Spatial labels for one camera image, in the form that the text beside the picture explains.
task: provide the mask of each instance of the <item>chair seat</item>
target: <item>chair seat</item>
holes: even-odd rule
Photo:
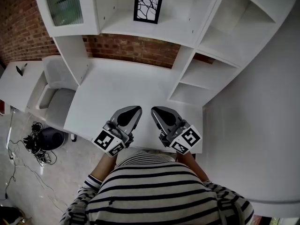
[[[58,129],[64,130],[65,121],[72,104],[75,91],[71,89],[59,89],[53,96],[46,114],[47,125]]]

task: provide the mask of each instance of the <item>sleeve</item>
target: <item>sleeve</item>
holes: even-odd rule
[[[85,209],[89,201],[99,192],[101,184],[101,181],[89,175],[84,181],[84,185],[78,190],[74,202],[62,215],[60,225],[87,224]]]
[[[211,181],[204,182],[204,185],[217,194],[217,203],[222,220],[225,220],[227,224],[251,224],[254,210],[248,200]]]

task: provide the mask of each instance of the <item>gray chair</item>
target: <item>gray chair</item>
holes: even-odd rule
[[[41,96],[40,106],[47,108],[46,124],[63,132],[67,115],[78,85],[61,56],[43,58],[48,85]]]

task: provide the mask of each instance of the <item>black and white artwork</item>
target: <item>black and white artwork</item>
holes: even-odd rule
[[[192,128],[186,131],[182,137],[191,147],[193,147],[201,139]]]
[[[114,137],[111,134],[102,130],[98,137],[94,140],[94,143],[103,150],[106,150],[107,147],[112,143],[113,139]]]
[[[173,144],[171,144],[171,147],[177,150],[181,154],[185,154],[188,151],[188,148],[179,144],[178,142],[174,142]]]
[[[162,0],[135,0],[134,21],[158,23]]]
[[[123,145],[123,143],[120,143],[117,146],[115,146],[113,149],[108,151],[108,153],[113,157],[114,155],[116,155],[118,152],[120,152],[124,148],[125,148],[125,146]]]

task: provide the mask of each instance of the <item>picture frame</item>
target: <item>picture frame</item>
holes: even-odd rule
[[[135,0],[134,21],[158,23],[163,0]]]

